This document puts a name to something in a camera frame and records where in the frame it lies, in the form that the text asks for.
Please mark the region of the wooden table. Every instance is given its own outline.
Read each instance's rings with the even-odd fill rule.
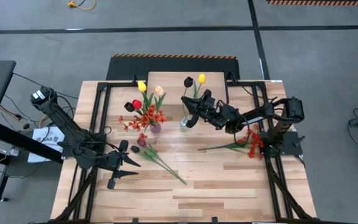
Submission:
[[[226,101],[223,74],[205,74],[206,83],[200,92],[208,88],[217,100]],[[194,128],[181,131],[183,110],[180,97],[185,90],[183,80],[187,76],[197,80],[198,73],[149,73],[148,94],[157,85],[167,92],[162,109],[168,122],[162,124],[162,132],[158,135],[149,130],[146,132],[149,136],[147,142],[187,181],[187,185],[129,150],[130,158],[142,167],[125,164],[122,170],[133,170],[139,175],[124,177],[117,181],[114,190],[108,190],[106,186],[111,172],[99,169],[91,222],[131,222],[133,218],[139,218],[140,222],[210,222],[211,217],[218,217],[220,222],[275,220],[264,161],[249,159],[246,154],[228,149],[198,151],[202,147],[233,142],[232,135],[224,133],[224,130],[215,131],[208,123],[200,121]],[[286,97],[282,82],[265,82],[269,98]],[[83,82],[81,87],[74,120],[84,129],[90,126],[97,83]],[[228,91],[230,104],[241,112],[254,109],[253,97],[241,87],[229,87]],[[118,145],[120,140],[126,139],[130,144],[137,144],[139,133],[136,130],[125,132],[118,122],[120,115],[126,120],[135,115],[124,109],[124,103],[133,99],[142,99],[137,88],[112,89],[106,121],[106,125],[112,128],[107,137],[109,142]],[[99,106],[98,121],[101,108],[102,103]],[[245,136],[245,131],[237,136]],[[307,213],[315,216],[303,165],[293,156],[282,156],[282,160],[289,191]],[[67,206],[75,165],[73,158],[65,160],[63,164],[51,218],[59,215]],[[78,172],[73,194],[77,190],[79,178]],[[285,217],[283,198],[278,189],[277,192],[281,214]],[[80,218],[85,215],[84,204],[87,198],[85,193]]]

